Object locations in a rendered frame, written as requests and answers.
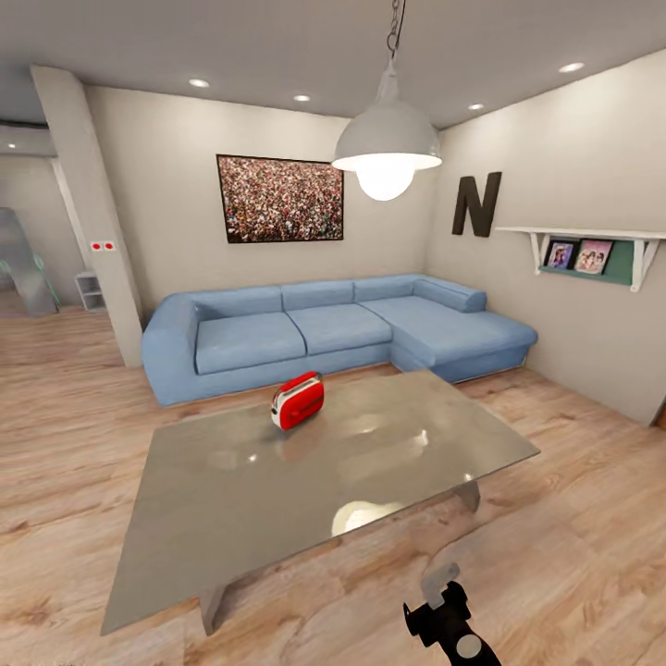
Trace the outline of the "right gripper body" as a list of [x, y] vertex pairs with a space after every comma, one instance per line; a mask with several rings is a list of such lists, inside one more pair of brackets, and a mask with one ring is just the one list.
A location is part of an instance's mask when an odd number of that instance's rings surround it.
[[436, 642], [439, 642], [443, 648], [441, 630], [449, 619], [462, 619], [466, 622], [471, 618], [471, 613], [465, 604], [464, 593], [457, 585], [451, 584], [441, 595], [444, 597], [445, 603], [436, 610], [432, 610], [426, 603], [411, 614], [417, 634], [420, 635], [426, 648]]

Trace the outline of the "radio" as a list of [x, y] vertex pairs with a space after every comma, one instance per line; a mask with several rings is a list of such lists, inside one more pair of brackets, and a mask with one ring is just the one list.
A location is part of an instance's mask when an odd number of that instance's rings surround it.
[[318, 376], [319, 373], [311, 371], [280, 388], [271, 404], [275, 425], [282, 430], [290, 430], [321, 410], [325, 391]]

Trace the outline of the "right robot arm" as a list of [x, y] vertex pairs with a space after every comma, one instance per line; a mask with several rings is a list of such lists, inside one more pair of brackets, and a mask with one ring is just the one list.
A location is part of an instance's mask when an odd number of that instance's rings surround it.
[[[427, 603], [413, 613], [403, 605], [411, 635], [420, 635], [426, 648], [439, 642], [452, 666], [502, 666], [491, 647], [466, 623], [471, 613], [463, 591], [454, 583], [461, 573], [451, 561], [424, 578], [420, 585]], [[440, 593], [443, 586], [449, 586]]]

